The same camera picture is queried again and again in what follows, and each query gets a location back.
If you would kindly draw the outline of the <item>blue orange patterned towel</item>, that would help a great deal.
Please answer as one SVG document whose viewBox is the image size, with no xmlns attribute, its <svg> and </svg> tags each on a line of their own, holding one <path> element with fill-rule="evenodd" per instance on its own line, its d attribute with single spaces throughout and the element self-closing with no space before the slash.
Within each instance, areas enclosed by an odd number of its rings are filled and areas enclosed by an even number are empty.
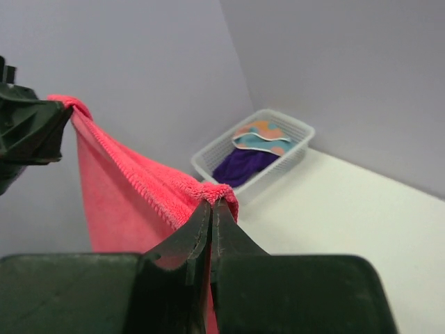
<svg viewBox="0 0 445 334">
<path fill-rule="evenodd" d="M 267 120 L 257 120 L 237 129 L 232 143 L 240 150 L 256 150 L 279 157 L 295 145 L 281 128 Z"/>
</svg>

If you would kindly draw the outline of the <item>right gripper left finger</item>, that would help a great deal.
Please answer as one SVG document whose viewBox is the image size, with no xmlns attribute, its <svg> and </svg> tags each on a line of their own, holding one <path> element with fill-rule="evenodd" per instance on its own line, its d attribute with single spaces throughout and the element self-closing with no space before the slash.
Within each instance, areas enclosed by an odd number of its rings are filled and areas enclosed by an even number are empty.
<svg viewBox="0 0 445 334">
<path fill-rule="evenodd" d="M 2 333 L 205 333 L 211 206 L 144 253 L 1 260 Z"/>
</svg>

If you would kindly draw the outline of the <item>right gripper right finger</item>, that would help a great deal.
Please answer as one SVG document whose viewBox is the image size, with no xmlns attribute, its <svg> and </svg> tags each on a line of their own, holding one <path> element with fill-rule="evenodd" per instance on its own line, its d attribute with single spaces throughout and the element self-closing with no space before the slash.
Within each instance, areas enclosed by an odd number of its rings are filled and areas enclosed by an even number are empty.
<svg viewBox="0 0 445 334">
<path fill-rule="evenodd" d="M 378 272 L 356 255 L 271 255 L 213 207 L 211 295 L 221 333 L 395 333 Z"/>
</svg>

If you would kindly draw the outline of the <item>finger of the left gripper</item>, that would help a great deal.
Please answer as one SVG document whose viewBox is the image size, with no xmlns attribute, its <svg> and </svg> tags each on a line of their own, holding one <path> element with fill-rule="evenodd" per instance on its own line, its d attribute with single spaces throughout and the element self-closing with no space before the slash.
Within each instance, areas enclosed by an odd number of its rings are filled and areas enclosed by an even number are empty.
<svg viewBox="0 0 445 334">
<path fill-rule="evenodd" d="M 40 100 L 31 88 L 15 84 L 17 68 L 1 57 L 1 194 L 28 166 L 62 158 L 61 144 L 73 108 Z"/>
</svg>

